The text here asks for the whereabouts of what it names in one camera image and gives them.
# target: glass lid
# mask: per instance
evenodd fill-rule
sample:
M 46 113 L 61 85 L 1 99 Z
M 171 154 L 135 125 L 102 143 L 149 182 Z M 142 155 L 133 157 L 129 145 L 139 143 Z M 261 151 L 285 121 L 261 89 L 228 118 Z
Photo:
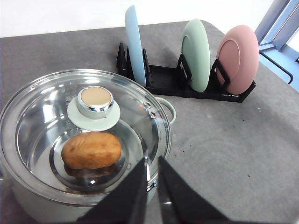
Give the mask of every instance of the glass lid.
M 94 97 L 100 92 L 105 95 L 102 100 Z M 119 116 L 102 130 L 121 145 L 120 158 L 112 165 L 73 169 L 62 159 L 70 138 L 90 132 L 68 116 L 79 94 L 85 106 L 92 105 L 90 116 L 95 111 L 104 119 Z M 143 156 L 149 159 L 151 185 L 157 178 L 158 157 L 167 157 L 171 146 L 169 122 L 152 94 L 122 76 L 88 69 L 44 76 L 18 91 L 3 110 L 0 136 L 2 163 L 14 179 L 40 196 L 77 205 L 96 204 Z

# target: metal knob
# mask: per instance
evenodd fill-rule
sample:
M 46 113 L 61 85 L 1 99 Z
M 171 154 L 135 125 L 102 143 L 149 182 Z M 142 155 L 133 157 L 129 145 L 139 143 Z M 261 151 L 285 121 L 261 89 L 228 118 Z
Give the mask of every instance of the metal knob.
M 100 86 L 88 86 L 77 97 L 80 113 L 91 119 L 105 118 L 111 111 L 114 99 L 110 91 Z

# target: bread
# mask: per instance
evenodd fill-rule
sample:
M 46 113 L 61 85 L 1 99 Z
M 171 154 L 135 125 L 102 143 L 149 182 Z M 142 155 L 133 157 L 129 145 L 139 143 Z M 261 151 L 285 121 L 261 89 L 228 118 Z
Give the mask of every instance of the bread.
M 114 164 L 121 156 L 121 143 L 110 133 L 87 132 L 69 139 L 61 152 L 72 169 L 98 169 Z

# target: white wall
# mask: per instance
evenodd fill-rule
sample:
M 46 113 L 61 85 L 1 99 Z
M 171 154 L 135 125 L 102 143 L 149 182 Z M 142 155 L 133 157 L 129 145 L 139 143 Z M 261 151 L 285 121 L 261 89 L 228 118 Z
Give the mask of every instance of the white wall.
M 273 0 L 0 0 L 0 36 L 19 36 L 124 26 L 135 4 L 139 24 L 206 20 L 226 33 L 255 30 Z

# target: green plate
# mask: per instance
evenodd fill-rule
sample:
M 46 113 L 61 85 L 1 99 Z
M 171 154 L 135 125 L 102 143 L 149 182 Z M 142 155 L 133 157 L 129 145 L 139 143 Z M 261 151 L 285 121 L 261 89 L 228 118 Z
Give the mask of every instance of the green plate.
M 182 54 L 192 74 L 190 86 L 197 92 L 203 92 L 209 82 L 210 49 L 206 30 L 199 19 L 193 19 L 185 26 Z

